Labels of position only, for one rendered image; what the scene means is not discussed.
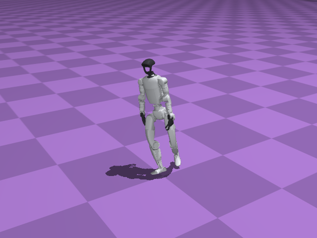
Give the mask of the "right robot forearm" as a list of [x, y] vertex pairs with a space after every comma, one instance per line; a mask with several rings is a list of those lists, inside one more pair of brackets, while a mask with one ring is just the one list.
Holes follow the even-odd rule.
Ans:
[[143, 113], [145, 114], [145, 101], [140, 101], [139, 100], [139, 110], [140, 110], [140, 113]]

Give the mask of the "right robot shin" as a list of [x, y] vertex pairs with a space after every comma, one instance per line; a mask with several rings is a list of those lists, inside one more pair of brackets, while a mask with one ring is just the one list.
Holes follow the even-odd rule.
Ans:
[[149, 147], [150, 147], [150, 150], [151, 150], [151, 153], [153, 155], [153, 158], [156, 161], [159, 169], [163, 169], [163, 165], [162, 165], [162, 161], [161, 161], [161, 151], [160, 151], [160, 149], [159, 148], [158, 149], [153, 149], [153, 148], [151, 148], [151, 146], [149, 146]]

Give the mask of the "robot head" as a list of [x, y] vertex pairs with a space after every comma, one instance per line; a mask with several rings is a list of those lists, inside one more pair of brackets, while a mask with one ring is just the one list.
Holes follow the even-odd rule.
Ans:
[[[149, 76], [147, 76], [147, 78], [152, 78], [152, 77], [154, 77], [154, 76], [151, 76], [151, 75], [154, 74], [154, 72], [152, 71], [152, 65], [154, 65], [154, 64], [155, 64], [155, 61], [154, 61], [153, 59], [146, 59], [146, 60], [144, 60], [144, 61], [142, 62], [142, 67], [143, 67], [143, 69], [144, 69], [144, 72], [149, 75]], [[149, 67], [149, 68], [150, 68], [150, 71], [146, 71], [146, 70], [145, 70], [145, 67]], [[156, 74], [154, 74], [154, 75], [156, 75]]]

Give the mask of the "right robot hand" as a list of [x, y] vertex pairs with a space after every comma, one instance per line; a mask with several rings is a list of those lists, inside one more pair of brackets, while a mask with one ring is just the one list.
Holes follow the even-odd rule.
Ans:
[[140, 113], [140, 116], [142, 117], [143, 124], [145, 125], [145, 122], [146, 122], [145, 114]]

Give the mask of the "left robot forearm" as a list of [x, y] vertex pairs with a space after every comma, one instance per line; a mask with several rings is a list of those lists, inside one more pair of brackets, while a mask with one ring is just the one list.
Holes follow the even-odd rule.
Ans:
[[167, 97], [168, 102], [165, 103], [166, 105], [166, 113], [167, 115], [170, 115], [170, 118], [173, 118], [173, 113], [172, 113], [172, 107], [171, 107], [171, 99], [170, 96]]

